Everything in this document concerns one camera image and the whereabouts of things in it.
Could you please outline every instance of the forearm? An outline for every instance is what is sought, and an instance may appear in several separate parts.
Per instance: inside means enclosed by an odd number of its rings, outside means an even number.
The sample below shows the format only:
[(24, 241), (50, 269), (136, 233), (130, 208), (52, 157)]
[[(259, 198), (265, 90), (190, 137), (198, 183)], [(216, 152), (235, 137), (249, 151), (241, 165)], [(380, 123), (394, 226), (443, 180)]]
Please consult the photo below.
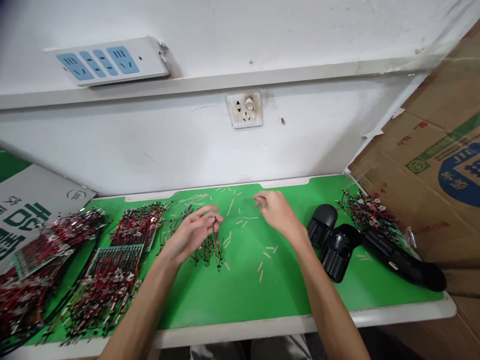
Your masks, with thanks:
[(302, 227), (294, 237), (290, 243), (294, 244), (313, 318), (328, 358), (369, 359), (362, 337), (317, 258), (307, 231)]
[(147, 358), (162, 308), (178, 270), (177, 265), (171, 264), (160, 254), (99, 360)]

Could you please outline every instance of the pants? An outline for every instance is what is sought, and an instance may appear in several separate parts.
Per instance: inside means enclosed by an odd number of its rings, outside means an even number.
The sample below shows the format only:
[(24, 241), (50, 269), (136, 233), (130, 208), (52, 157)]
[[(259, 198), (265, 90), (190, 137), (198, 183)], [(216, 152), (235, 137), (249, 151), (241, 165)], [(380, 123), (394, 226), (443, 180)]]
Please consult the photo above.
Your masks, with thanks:
[[(190, 347), (190, 360), (246, 360), (242, 344), (220, 342)], [(253, 339), (250, 350), (251, 360), (312, 360), (305, 336), (289, 335)]]

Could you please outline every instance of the power strip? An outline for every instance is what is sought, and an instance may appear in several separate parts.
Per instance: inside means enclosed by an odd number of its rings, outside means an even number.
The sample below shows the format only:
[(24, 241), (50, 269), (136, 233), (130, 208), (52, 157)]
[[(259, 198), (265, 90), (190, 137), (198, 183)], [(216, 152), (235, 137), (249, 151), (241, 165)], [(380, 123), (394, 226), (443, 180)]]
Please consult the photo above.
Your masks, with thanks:
[(44, 51), (80, 87), (170, 74), (158, 41), (150, 36)]

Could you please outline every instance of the black device casing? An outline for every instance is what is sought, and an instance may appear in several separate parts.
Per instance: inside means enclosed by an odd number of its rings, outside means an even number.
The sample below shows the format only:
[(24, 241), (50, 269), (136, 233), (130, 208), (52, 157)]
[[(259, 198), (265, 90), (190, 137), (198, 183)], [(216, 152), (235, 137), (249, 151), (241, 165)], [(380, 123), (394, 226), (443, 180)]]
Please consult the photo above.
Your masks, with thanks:
[(400, 246), (371, 228), (362, 234), (363, 245), (387, 268), (408, 282), (435, 292), (447, 288), (447, 280), (437, 264), (418, 260)]
[(352, 252), (361, 243), (361, 234), (349, 224), (342, 224), (330, 233), (324, 242), (321, 263), (333, 282), (343, 280)]
[(306, 230), (311, 245), (321, 249), (324, 241), (337, 222), (338, 212), (330, 204), (322, 204), (316, 208)]

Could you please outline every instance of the person's left hand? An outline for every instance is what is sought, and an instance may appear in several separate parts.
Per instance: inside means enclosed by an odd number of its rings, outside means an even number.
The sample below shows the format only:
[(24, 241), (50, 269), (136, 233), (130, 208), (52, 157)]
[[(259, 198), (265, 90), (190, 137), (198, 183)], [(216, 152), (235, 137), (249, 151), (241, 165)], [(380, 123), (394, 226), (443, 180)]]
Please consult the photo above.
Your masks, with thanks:
[(180, 266), (209, 234), (219, 231), (224, 218), (219, 213), (211, 212), (218, 210), (218, 206), (210, 205), (188, 215), (168, 239), (160, 256), (168, 257), (175, 265)]

